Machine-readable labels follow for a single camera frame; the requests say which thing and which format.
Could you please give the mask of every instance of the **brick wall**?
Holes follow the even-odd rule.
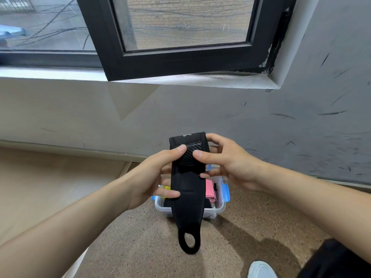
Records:
[[[243,42],[254,0],[127,0],[138,49]]]

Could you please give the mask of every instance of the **hand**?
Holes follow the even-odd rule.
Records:
[[[209,133],[207,140],[217,146],[210,146],[210,152],[195,150],[193,157],[205,164],[217,164],[220,168],[200,174],[200,177],[226,176],[229,183],[256,191],[269,192],[258,183],[259,173],[263,171],[265,162],[248,154],[233,140]]]
[[[129,185],[129,207],[134,209],[142,205],[152,195],[177,198],[179,191],[167,190],[159,185],[170,186],[168,179],[161,178],[162,168],[179,159],[187,151],[185,145],[181,145],[172,150],[163,150],[155,155],[148,157],[139,166],[123,175],[122,179]]]

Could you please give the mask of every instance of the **person's right arm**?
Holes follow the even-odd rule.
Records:
[[[195,150],[193,156],[220,168],[201,177],[224,175],[232,184],[278,196],[371,263],[371,194],[265,163],[233,140],[206,136],[218,146],[211,147],[211,153]]]

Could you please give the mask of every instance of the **black window frame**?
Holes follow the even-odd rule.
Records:
[[[103,68],[108,81],[213,71],[269,73],[296,0],[254,0],[246,41],[126,51],[112,0],[77,0],[95,52],[0,50],[0,65]]]

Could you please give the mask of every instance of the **fingernail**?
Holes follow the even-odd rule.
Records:
[[[194,151],[193,151],[193,155],[194,155],[195,157],[200,158],[200,157],[202,156],[202,151],[201,151],[201,150],[194,150]]]
[[[179,145],[179,146],[178,146],[178,150],[179,150],[180,152],[183,152],[183,151],[187,150],[187,147],[186,147],[186,145],[182,144],[182,145]]]

